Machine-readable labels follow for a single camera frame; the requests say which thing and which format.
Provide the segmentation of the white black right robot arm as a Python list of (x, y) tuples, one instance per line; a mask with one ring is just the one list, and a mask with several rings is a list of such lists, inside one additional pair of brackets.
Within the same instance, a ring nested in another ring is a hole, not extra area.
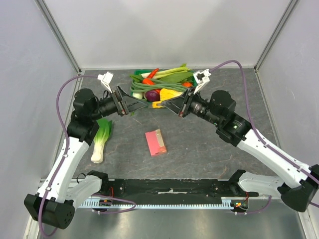
[(305, 212), (312, 204), (319, 189), (319, 166), (295, 159), (262, 136), (252, 123), (235, 113), (236, 102), (227, 91), (215, 91), (207, 101), (196, 90), (189, 89), (163, 101), (162, 106), (179, 117), (192, 113), (215, 125), (224, 142), (254, 156), (276, 174), (272, 177), (239, 171), (238, 179), (228, 183), (232, 195), (240, 196), (246, 191), (279, 197), (298, 212)]

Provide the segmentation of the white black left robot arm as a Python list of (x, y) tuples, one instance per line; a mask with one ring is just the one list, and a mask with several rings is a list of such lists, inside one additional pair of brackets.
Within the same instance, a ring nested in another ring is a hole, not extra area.
[(67, 228), (76, 209), (90, 196), (104, 196), (110, 192), (108, 174), (90, 171), (72, 189), (69, 188), (75, 170), (92, 144), (99, 125), (98, 120), (117, 113), (120, 116), (144, 108), (147, 103), (134, 98), (116, 87), (109, 97), (98, 99), (92, 90), (80, 89), (75, 93), (74, 111), (66, 127), (62, 149), (42, 186), (27, 194), (24, 205), (40, 226), (47, 224), (59, 229)]

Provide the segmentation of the pink express box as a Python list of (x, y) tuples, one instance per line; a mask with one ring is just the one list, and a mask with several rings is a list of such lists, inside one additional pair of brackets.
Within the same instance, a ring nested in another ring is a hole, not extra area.
[(146, 132), (145, 136), (152, 157), (167, 153), (160, 129)]

